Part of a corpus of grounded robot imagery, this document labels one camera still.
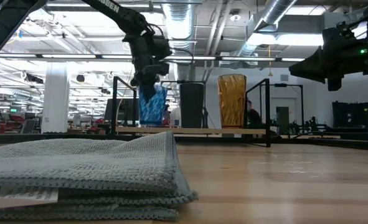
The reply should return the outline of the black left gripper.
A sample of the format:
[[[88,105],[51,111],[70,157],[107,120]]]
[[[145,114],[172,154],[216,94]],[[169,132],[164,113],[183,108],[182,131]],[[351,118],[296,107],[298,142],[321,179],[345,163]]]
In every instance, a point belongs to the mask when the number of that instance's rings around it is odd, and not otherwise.
[[[123,42],[129,43],[134,65],[134,77],[130,85],[139,86],[144,101],[148,103],[156,94],[154,84],[159,81],[159,76],[169,73],[169,64],[164,62],[172,54],[169,40],[162,35],[144,33],[126,34]]]

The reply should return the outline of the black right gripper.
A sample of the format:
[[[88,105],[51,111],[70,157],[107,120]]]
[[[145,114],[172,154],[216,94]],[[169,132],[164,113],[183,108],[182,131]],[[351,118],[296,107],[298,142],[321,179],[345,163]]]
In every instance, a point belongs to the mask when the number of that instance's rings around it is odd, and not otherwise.
[[[289,67],[290,75],[320,83],[326,83],[327,79],[329,91],[338,91],[347,74],[368,75],[368,30],[364,38],[357,39],[351,25],[340,22],[323,30],[323,41],[323,47],[319,46],[311,56]]]

